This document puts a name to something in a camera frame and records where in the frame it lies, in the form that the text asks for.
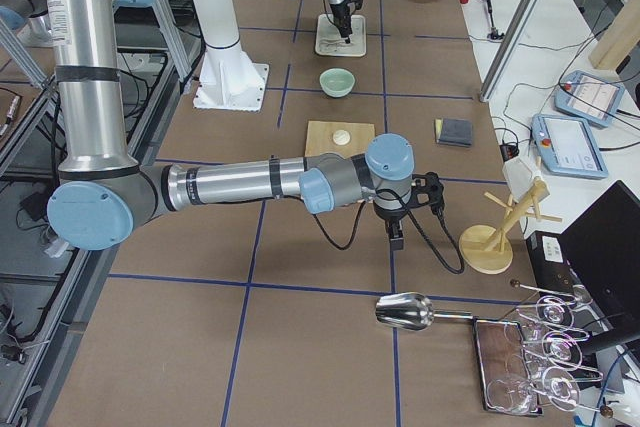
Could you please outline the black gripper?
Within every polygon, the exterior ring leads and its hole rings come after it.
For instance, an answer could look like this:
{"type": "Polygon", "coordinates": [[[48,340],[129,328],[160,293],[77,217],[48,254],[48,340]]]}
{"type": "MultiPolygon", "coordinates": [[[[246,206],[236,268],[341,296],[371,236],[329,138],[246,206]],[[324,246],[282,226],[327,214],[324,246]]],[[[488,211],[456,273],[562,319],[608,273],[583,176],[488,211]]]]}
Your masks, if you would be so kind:
{"type": "Polygon", "coordinates": [[[341,39],[346,44],[350,44],[351,10],[348,1],[345,0],[341,3],[331,4],[330,7],[333,15],[333,24],[338,29],[341,39]]]}
{"type": "Polygon", "coordinates": [[[373,200],[375,213],[387,224],[387,235],[391,250],[404,249],[404,234],[401,221],[408,212],[409,194],[400,197],[393,194],[378,194],[373,200]]]}

